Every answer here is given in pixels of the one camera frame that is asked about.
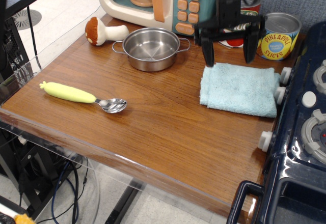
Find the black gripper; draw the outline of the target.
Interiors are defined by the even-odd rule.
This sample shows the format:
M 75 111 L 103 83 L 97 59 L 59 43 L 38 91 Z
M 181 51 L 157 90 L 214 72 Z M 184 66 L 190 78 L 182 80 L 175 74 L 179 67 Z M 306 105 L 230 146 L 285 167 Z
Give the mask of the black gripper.
M 248 0 L 216 0 L 216 15 L 194 25 L 194 40 L 202 46 L 207 67 L 214 66 L 214 41 L 243 38 L 245 62 L 254 60 L 259 39 L 266 34 L 266 17 L 242 14 L 241 3 L 247 4 Z

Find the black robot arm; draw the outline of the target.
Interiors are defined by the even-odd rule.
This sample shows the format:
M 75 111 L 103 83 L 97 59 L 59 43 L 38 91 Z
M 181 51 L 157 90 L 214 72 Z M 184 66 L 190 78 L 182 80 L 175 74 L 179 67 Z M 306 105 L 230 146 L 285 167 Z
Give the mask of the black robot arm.
M 241 14 L 241 2 L 246 0 L 216 0 L 216 16 L 194 25 L 194 41 L 202 47 L 206 66 L 214 66 L 213 43 L 216 41 L 243 39 L 246 63 L 256 55 L 258 42 L 266 34 L 264 15 Z

